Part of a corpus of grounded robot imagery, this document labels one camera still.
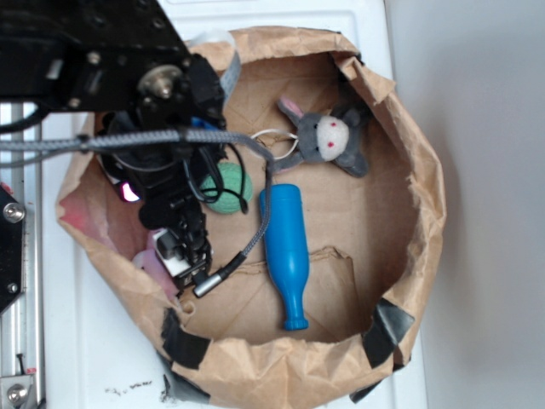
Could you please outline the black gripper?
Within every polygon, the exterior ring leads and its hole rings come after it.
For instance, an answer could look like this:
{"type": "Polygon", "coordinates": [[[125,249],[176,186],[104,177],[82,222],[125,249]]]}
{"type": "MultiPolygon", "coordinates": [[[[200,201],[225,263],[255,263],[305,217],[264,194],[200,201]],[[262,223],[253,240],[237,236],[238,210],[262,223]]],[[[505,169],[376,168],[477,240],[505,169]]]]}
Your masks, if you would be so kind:
{"type": "Polygon", "coordinates": [[[168,229],[191,267],[173,278],[182,292],[202,283],[211,268],[212,248],[200,185],[214,175],[214,148],[203,143],[153,144],[101,154],[100,166],[124,202],[141,202],[139,220],[148,230],[168,229]]]}

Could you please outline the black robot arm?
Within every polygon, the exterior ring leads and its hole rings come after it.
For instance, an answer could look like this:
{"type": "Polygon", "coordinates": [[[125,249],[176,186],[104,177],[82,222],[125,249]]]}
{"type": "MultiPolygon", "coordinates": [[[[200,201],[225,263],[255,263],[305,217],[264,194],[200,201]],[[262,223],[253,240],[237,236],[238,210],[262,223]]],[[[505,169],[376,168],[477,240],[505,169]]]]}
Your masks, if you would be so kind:
{"type": "Polygon", "coordinates": [[[98,153],[130,187],[158,260],[179,287],[201,287],[212,249],[201,182],[218,180],[227,94],[155,1],[4,1],[1,99],[34,111],[2,126],[27,130],[51,113],[104,114],[105,134],[76,149],[98,153]]]}

